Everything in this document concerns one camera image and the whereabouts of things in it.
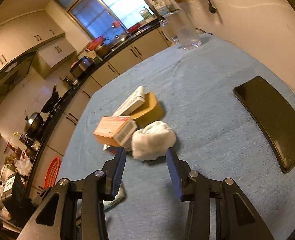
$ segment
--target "sticker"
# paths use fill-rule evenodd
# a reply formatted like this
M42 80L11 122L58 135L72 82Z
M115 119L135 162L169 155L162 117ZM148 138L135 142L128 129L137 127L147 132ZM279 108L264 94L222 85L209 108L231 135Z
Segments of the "sticker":
M3 192L6 192L6 191L8 191L9 189L12 188L13 183L14 183L14 179L15 179L15 176L13 176L12 178L10 178L10 179L8 179L8 180L6 181L6 186L4 187Z

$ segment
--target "blue gripper pad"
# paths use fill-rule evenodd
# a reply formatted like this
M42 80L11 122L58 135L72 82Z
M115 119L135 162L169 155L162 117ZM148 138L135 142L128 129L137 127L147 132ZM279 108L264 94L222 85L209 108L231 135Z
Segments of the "blue gripper pad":
M120 188L121 179L124 171L124 166L126 164L126 151L123 147L117 148L117 153L115 154L114 159L118 159L117 167L115 170L115 173L113 175L113 181L112 181L112 195L115 197Z
M180 160L172 149L168 149L166 152L166 164L168 165L169 175L171 177L172 185L174 188L174 194L179 200L182 200L182 180L178 171Z

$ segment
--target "blue tablecloth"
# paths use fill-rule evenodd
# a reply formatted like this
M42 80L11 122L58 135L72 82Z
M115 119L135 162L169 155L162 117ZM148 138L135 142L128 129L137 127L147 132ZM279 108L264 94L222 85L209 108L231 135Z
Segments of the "blue tablecloth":
M265 136L232 90L260 75L294 109L295 95L242 50L209 34L201 39L201 47L170 47L97 91L78 122L58 180L83 179L113 157L103 151L93 131L102 116L113 114L144 86L163 104L163 121L177 135L179 158L207 178L233 178L275 239L285 240L295 228L295 168L282 173ZM106 213L110 239L183 239L188 203L175 198L165 158L140 162L127 156L122 181L126 199ZM215 227L214 220L211 239Z

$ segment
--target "wall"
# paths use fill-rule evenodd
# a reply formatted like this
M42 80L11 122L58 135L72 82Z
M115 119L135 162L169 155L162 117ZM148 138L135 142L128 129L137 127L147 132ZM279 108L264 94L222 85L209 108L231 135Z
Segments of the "wall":
M295 93L295 12L287 0L188 0L182 5L195 27L252 55Z
M2 135L0 140L0 171L6 157L3 152L8 141L22 150L26 149L26 146L19 141L18 137L13 135L15 132L24 133L25 110L28 116L33 112L40 112L51 97L55 84L57 84L59 96L63 96L67 87L60 80L60 76L69 73L70 65L74 61L75 58L70 58L45 80L31 67L28 75L0 104L0 132ZM48 114L41 113L41 115L45 120Z
M92 39L55 1L46 6L46 12L64 30L65 37L79 53Z

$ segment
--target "black smartphone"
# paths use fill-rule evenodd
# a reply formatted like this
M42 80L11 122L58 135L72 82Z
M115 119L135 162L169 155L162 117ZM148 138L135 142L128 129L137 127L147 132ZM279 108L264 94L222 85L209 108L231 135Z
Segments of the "black smartphone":
M284 173L295 166L295 110L264 78L257 76L233 93L269 141Z

